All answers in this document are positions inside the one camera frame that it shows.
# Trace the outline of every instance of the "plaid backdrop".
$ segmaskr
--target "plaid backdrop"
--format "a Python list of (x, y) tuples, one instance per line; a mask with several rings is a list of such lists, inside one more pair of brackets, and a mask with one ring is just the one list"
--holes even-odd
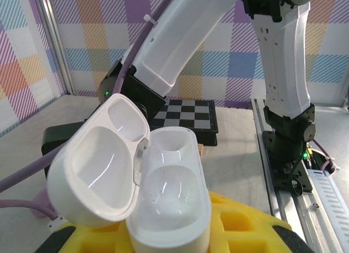
[[(111, 65), (135, 41), (161, 0), (52, 0), (80, 95), (95, 91)], [(349, 60), (349, 0), (313, 0), (306, 29), (306, 76), (316, 103), (339, 94)], [(214, 99), (247, 106), (265, 97), (257, 39), (237, 2), (182, 71), (171, 98)]]
[(34, 0), (0, 0), (0, 137), (63, 94)]

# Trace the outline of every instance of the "yellow foam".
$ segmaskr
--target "yellow foam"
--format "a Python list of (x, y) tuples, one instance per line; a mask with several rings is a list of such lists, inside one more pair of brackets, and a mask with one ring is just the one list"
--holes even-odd
[[(291, 252), (272, 228), (290, 225), (249, 206), (210, 192), (212, 202), (209, 253)], [(60, 253), (133, 253), (125, 221), (109, 227), (77, 227)]]

